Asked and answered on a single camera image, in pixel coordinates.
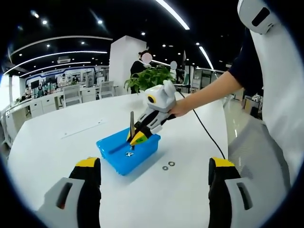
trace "white table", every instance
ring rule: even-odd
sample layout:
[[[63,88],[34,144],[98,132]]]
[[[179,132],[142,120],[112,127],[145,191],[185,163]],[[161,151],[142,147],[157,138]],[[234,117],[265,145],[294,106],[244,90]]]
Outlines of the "white table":
[[[130,112],[137,118],[144,109],[141,97],[133,94],[74,105],[26,121],[8,160],[22,199],[37,210],[44,194],[68,177],[78,161],[101,158],[98,140],[127,128]],[[222,102],[198,108],[197,113],[227,157]],[[158,151],[128,176],[118,175],[101,159],[103,228],[208,226],[209,158],[221,157],[220,152],[193,112],[167,121],[160,136]]]

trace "blue plastic tray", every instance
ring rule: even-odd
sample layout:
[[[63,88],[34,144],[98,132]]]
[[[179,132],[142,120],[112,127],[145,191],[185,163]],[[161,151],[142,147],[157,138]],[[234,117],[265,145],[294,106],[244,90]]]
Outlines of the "blue plastic tray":
[[[130,173],[155,153],[158,148],[158,141],[161,139],[159,135],[154,134],[147,141],[136,145],[135,149],[131,150],[130,144],[126,141],[129,129],[127,128],[96,142],[102,157],[123,176]]]

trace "potted plant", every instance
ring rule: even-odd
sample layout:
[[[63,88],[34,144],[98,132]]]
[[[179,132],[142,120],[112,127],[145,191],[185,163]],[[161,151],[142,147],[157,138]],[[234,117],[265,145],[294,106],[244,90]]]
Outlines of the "potted plant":
[[[153,86],[161,85],[164,80],[175,82],[175,79],[165,66],[157,66],[131,75],[131,78],[124,83],[124,88],[126,87],[129,90],[130,87],[134,87],[134,90],[138,93]]]

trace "metal rod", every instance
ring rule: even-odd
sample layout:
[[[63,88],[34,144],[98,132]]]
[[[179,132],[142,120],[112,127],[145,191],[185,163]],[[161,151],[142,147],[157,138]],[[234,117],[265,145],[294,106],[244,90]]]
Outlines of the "metal rod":
[[[135,136],[135,126],[134,126],[134,112],[131,111],[131,119],[130,119],[130,135],[131,139]]]

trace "window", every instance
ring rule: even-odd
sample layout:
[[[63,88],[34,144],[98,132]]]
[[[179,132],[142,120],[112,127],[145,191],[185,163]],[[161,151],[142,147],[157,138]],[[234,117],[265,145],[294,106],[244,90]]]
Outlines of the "window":
[[[9,106],[10,104],[10,88],[9,88],[9,76],[3,75],[1,77],[0,82],[0,112],[2,113],[3,110]]]

